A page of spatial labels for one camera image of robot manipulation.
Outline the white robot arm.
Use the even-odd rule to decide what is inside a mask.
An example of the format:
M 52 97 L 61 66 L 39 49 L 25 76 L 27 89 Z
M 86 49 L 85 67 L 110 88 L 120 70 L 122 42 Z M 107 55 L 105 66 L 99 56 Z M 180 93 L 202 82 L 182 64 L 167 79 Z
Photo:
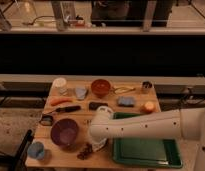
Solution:
M 205 108 L 176 109 L 114 119 L 107 106 L 96 110 L 89 128 L 91 144 L 101 147 L 107 138 L 185 139 L 199 142 L 193 171 L 205 171 Z

